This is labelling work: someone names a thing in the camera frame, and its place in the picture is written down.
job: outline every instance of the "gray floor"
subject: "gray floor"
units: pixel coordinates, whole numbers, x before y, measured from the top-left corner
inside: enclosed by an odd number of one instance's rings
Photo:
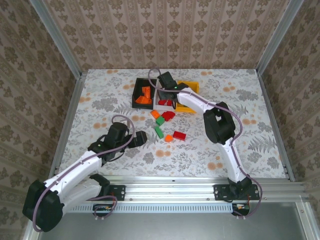
[[[95,220],[66,214],[41,240],[305,240],[294,203],[263,203],[255,215],[230,213],[118,213]]]

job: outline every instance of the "floral tablecloth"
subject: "floral tablecloth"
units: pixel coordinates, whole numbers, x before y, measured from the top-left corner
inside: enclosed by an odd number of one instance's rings
[[[248,174],[259,178],[285,178],[269,115],[254,69],[162,69],[177,80],[199,82],[199,94],[224,101],[243,123],[237,148]],[[147,69],[89,70],[73,120],[59,171],[76,161],[98,137],[107,134],[115,114],[130,117],[137,131],[147,133],[146,144],[127,149],[123,157],[99,170],[103,175],[227,177],[225,160],[205,134],[199,113],[179,113],[161,129],[166,136],[186,133],[186,140],[166,143],[154,130],[150,110],[131,108],[136,78]]]

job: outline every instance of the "patterned wallpaper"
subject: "patterned wallpaper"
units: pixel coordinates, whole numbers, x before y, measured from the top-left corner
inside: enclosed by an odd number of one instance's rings
[[[82,71],[254,69],[289,0],[46,0]]]
[[[305,0],[263,73],[298,181],[320,218],[320,1]]]
[[[75,79],[28,0],[0,1],[0,239],[17,240],[49,174]]]

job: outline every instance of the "green block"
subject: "green block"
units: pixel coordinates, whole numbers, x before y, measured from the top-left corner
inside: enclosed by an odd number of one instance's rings
[[[158,124],[159,126],[161,126],[162,124],[164,124],[165,122],[165,119],[163,116],[160,116],[158,117],[156,120],[155,120],[156,124]]]
[[[164,138],[164,133],[161,131],[160,127],[156,126],[154,130],[160,139]]]

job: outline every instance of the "yellow tray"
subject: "yellow tray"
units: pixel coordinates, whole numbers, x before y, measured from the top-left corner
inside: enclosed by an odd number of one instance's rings
[[[195,93],[199,93],[199,83],[196,81],[178,81],[178,84],[187,84],[189,86],[189,88],[191,88]],[[184,113],[193,113],[195,114],[196,112],[193,111],[190,107],[184,106],[180,103],[176,104],[176,108],[175,108],[176,112],[184,112]]]

